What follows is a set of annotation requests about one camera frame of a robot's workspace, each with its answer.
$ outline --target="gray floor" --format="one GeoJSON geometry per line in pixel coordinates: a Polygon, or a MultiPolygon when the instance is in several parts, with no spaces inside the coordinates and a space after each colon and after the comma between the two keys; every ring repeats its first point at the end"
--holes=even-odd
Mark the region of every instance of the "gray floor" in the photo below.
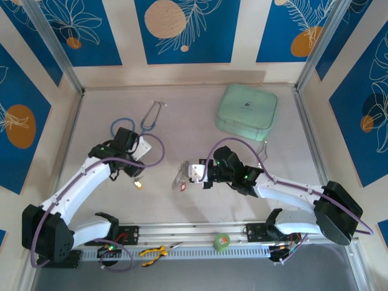
{"type": "Polygon", "coordinates": [[[334,245],[303,246],[285,266],[268,259],[160,260],[148,268],[140,263],[127,273],[101,270],[97,262],[78,270],[42,269],[32,290],[357,290],[344,248],[334,245]]]}

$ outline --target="green tape roll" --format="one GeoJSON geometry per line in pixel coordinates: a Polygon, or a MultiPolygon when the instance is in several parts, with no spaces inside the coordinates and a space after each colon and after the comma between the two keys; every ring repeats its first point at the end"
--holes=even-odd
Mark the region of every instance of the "green tape roll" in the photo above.
{"type": "Polygon", "coordinates": [[[214,240],[213,247],[217,252],[223,252],[226,248],[228,248],[230,244],[229,235],[226,233],[219,233],[214,240]]]}

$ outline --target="yellow-handled pliers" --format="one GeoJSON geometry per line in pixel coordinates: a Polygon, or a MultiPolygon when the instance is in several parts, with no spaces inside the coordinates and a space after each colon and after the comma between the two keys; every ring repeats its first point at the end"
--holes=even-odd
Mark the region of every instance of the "yellow-handled pliers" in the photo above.
{"type": "Polygon", "coordinates": [[[176,242],[176,243],[171,244],[171,245],[169,245],[167,247],[166,246],[161,246],[161,247],[159,247],[157,249],[143,250],[139,254],[139,256],[144,256],[146,253],[153,253],[153,252],[160,252],[160,254],[155,259],[153,259],[152,261],[142,264],[142,266],[143,267],[151,266],[153,263],[155,263],[157,260],[159,260],[162,256],[167,256],[169,254],[169,251],[175,249],[176,247],[179,247],[181,244],[182,244],[182,242],[176,242]]]}

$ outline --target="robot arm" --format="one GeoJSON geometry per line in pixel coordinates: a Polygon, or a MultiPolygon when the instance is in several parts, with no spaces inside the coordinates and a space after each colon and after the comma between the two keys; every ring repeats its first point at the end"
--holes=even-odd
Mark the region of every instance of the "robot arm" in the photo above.
{"type": "Polygon", "coordinates": [[[39,207],[29,205],[22,214],[22,245],[31,249],[36,228],[49,207],[56,203],[48,214],[38,236],[36,253],[59,263],[63,261],[72,249],[96,238],[116,239],[118,235],[118,219],[106,213],[96,213],[86,221],[71,223],[72,218],[81,204],[90,196],[100,183],[110,178],[115,181],[119,171],[123,170],[129,176],[138,176],[144,168],[129,166],[122,162],[100,163],[91,171],[86,169],[96,162],[109,157],[119,157],[131,162],[142,164],[139,159],[145,155],[151,146],[135,132],[120,128],[113,141],[108,141],[94,147],[77,173],[53,196],[39,207]],[[84,174],[75,181],[79,174],[84,174]],[[71,184],[63,199],[57,202],[58,196],[71,184]]]}
{"type": "Polygon", "coordinates": [[[333,198],[360,218],[363,214],[361,207],[340,184],[330,181],[326,186],[311,186],[278,178],[271,181],[262,169],[244,166],[236,153],[226,146],[217,149],[213,157],[216,164],[210,160],[206,173],[205,159],[200,159],[199,164],[189,165],[190,182],[199,183],[205,176],[203,189],[211,188],[214,182],[226,182],[240,194],[275,199],[298,207],[296,211],[272,211],[266,221],[266,229],[274,240],[292,233],[318,233],[337,244],[350,244],[358,223],[337,206],[313,193],[314,190],[333,198]],[[277,181],[289,182],[308,191],[287,187],[277,181]]]}

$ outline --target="mint green case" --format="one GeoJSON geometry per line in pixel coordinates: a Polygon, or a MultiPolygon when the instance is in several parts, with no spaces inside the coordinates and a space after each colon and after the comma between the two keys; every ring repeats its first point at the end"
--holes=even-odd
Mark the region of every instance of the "mint green case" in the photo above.
{"type": "Polygon", "coordinates": [[[226,88],[217,112],[217,128],[245,138],[263,141],[275,117],[275,94],[232,84],[226,88]]]}

